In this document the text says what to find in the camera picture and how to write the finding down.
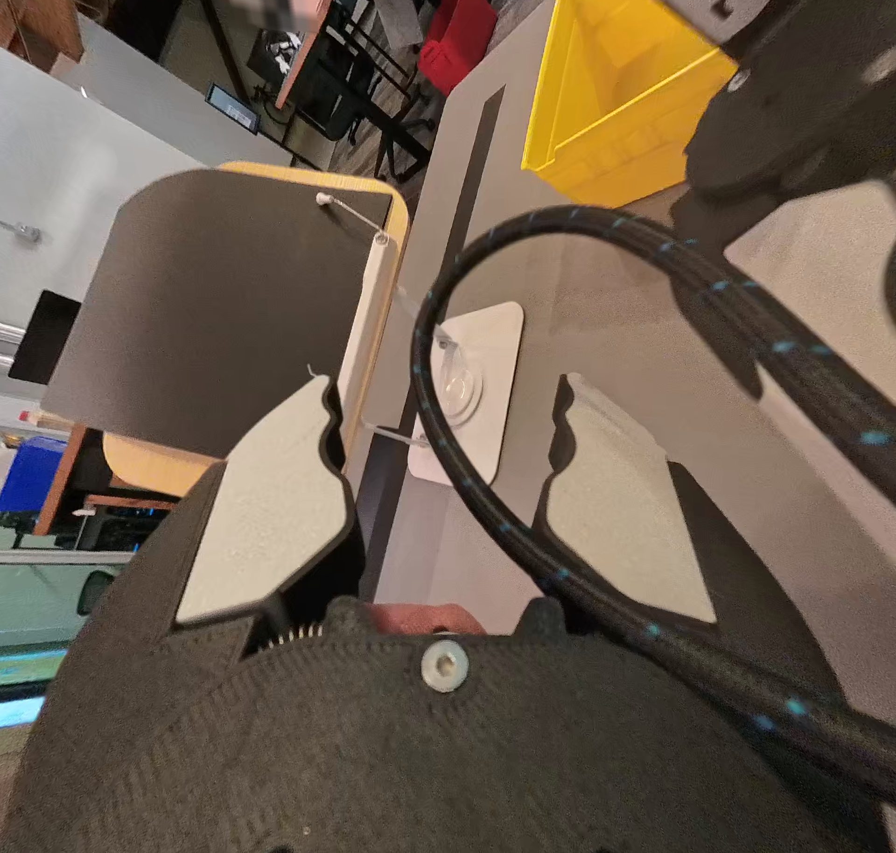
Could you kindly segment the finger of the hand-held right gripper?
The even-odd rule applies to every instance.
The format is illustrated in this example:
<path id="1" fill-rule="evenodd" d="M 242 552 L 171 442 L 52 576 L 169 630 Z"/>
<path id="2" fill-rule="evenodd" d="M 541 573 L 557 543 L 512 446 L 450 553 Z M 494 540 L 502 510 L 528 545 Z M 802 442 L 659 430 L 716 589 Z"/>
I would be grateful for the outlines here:
<path id="1" fill-rule="evenodd" d="M 761 284 L 866 378 L 895 377 L 894 189 L 863 182 L 784 203 L 728 246 Z"/>

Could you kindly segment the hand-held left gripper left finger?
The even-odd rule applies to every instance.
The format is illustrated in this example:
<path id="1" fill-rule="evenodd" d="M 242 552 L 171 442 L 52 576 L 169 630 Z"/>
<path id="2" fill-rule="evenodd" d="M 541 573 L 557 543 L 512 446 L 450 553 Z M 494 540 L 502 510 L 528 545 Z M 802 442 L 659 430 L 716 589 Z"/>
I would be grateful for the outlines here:
<path id="1" fill-rule="evenodd" d="M 228 455 L 175 621 L 267 610 L 342 543 L 353 523 L 334 380 L 312 376 Z"/>

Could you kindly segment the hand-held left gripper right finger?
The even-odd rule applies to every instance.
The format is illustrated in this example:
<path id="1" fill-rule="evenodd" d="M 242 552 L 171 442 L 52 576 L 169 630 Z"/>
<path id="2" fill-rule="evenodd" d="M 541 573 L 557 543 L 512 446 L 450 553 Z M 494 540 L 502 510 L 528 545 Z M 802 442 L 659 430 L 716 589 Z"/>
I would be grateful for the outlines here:
<path id="1" fill-rule="evenodd" d="M 666 451 L 581 374 L 559 377 L 539 528 L 626 599 L 717 623 Z"/>

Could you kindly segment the yellow plastic bin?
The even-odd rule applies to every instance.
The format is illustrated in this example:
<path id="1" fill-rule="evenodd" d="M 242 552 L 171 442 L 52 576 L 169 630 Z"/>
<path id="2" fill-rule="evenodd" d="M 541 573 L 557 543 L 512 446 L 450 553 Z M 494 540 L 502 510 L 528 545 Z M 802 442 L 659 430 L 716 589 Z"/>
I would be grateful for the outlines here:
<path id="1" fill-rule="evenodd" d="M 521 168 L 617 208 L 682 183 L 736 64 L 659 0 L 555 0 Z"/>

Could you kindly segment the dark monitor with wooden back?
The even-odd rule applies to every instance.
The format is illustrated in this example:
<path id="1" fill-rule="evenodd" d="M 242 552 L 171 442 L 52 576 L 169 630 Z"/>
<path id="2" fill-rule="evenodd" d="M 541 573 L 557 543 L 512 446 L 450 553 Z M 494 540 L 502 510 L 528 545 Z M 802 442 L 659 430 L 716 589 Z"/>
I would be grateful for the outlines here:
<path id="1" fill-rule="evenodd" d="M 253 163 L 125 202 L 41 407 L 103 434 L 114 476 L 183 496 L 312 373 L 352 458 L 410 229 L 386 182 Z"/>

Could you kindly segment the blue storage bin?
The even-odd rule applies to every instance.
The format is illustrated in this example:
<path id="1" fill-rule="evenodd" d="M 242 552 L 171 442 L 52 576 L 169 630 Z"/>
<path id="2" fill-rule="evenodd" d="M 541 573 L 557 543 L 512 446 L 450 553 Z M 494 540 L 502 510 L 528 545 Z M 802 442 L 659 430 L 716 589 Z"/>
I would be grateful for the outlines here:
<path id="1" fill-rule="evenodd" d="M 66 441 L 49 436 L 21 442 L 1 491 L 1 511 L 41 511 L 66 448 Z"/>

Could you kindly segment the red plastic bin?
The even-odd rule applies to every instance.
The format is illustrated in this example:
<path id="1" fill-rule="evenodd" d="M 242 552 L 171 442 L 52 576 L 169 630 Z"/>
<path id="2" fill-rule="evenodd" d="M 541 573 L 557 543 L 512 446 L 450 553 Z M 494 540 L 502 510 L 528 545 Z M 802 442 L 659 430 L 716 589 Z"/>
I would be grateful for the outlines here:
<path id="1" fill-rule="evenodd" d="M 420 72 L 448 97 L 484 58 L 496 25 L 488 0 L 441 0 L 420 48 Z"/>

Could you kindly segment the small dark screen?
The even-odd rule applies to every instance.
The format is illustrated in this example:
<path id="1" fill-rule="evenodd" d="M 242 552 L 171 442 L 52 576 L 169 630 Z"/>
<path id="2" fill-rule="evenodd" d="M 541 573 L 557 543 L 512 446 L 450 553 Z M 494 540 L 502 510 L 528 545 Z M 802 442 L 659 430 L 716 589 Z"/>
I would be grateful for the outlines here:
<path id="1" fill-rule="evenodd" d="M 261 128 L 259 114 L 220 85 L 211 84 L 209 86 L 205 102 L 252 135 L 259 133 Z"/>

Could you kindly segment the background wooden desk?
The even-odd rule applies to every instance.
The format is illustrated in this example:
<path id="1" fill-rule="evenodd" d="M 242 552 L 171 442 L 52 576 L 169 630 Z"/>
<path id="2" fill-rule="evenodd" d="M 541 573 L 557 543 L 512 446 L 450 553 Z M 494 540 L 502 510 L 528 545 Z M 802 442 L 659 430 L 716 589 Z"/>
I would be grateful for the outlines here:
<path id="1" fill-rule="evenodd" d="M 438 126 L 438 97 L 415 64 L 414 49 L 388 47 L 372 14 L 353 20 L 330 10 L 286 83 L 290 116 L 322 139 L 308 156 L 332 171 L 356 172 L 398 187 L 425 174 Z"/>

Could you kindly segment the black wall screen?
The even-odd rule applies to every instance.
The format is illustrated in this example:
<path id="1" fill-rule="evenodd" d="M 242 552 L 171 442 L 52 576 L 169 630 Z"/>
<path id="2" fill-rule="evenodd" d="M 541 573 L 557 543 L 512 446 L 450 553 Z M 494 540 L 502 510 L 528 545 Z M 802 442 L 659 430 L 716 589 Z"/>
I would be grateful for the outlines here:
<path id="1" fill-rule="evenodd" d="M 8 376 L 17 381 L 47 385 L 81 306 L 78 300 L 43 290 L 18 344 Z"/>

